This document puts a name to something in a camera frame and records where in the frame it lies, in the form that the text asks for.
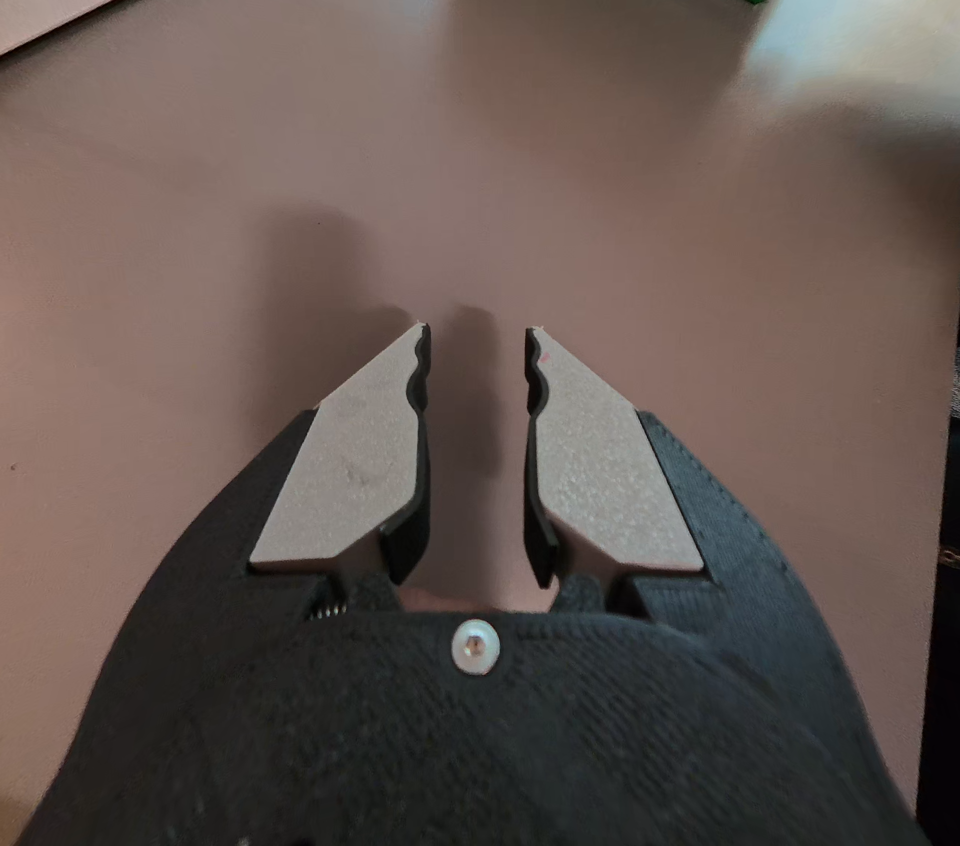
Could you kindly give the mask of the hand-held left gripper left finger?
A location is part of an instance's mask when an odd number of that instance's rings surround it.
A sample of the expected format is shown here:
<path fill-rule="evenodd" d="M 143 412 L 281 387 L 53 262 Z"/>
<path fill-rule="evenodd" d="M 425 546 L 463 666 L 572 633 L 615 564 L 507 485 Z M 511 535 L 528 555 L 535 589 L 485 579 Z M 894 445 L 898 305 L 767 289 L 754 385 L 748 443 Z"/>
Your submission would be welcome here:
<path fill-rule="evenodd" d="M 426 552 L 431 330 L 416 323 L 324 397 L 249 567 L 261 574 L 372 573 L 396 586 Z"/>

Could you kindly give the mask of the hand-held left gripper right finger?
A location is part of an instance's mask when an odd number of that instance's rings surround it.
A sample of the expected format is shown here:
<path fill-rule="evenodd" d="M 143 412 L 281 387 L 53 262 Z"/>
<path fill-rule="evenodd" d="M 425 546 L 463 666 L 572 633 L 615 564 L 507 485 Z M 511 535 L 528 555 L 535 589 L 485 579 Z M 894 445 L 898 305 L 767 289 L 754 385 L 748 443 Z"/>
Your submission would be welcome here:
<path fill-rule="evenodd" d="M 706 566 L 637 409 L 542 327 L 524 336 L 524 549 L 537 585 Z"/>

